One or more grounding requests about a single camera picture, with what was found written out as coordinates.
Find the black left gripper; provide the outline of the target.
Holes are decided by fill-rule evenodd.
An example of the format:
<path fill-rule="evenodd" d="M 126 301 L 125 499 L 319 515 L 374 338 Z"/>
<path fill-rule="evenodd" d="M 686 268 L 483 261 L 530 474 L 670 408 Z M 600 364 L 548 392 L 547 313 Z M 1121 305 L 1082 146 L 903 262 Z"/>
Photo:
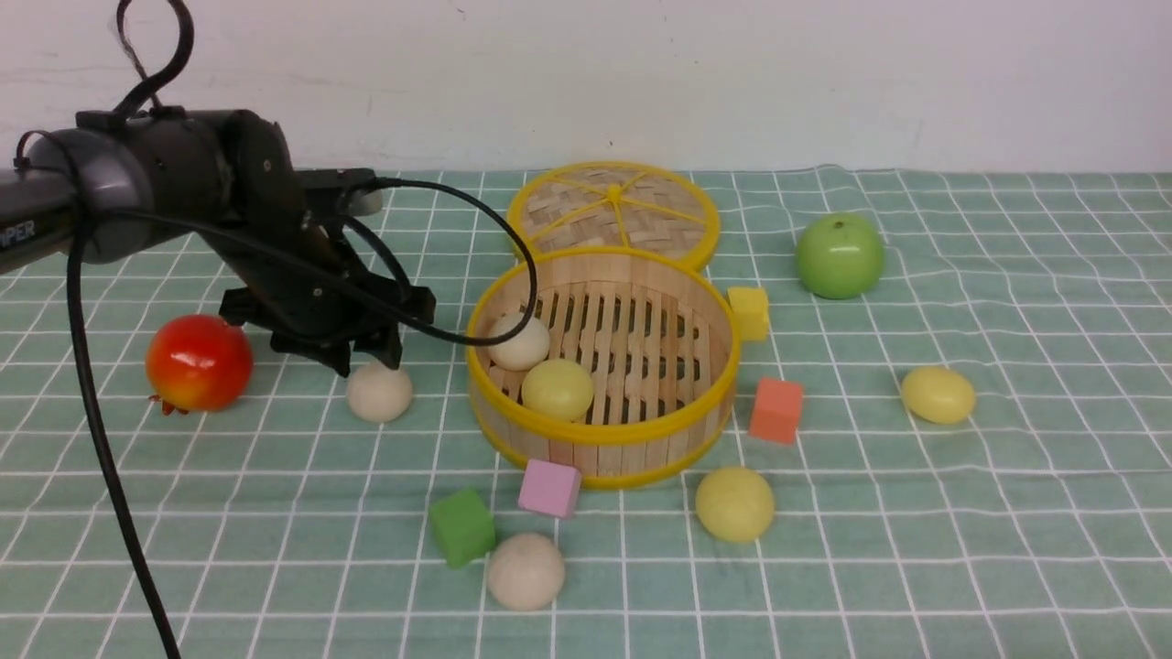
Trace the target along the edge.
<path fill-rule="evenodd" d="M 272 351 L 339 378 L 350 375 L 354 352 L 398 371 L 406 324 L 373 301 L 431 325 L 431 288 L 370 274 L 343 232 L 353 216 L 311 216 L 280 125 L 250 110 L 198 110 L 192 131 L 202 140 L 192 218 L 243 281 L 223 295 L 222 315 L 268 330 Z"/>

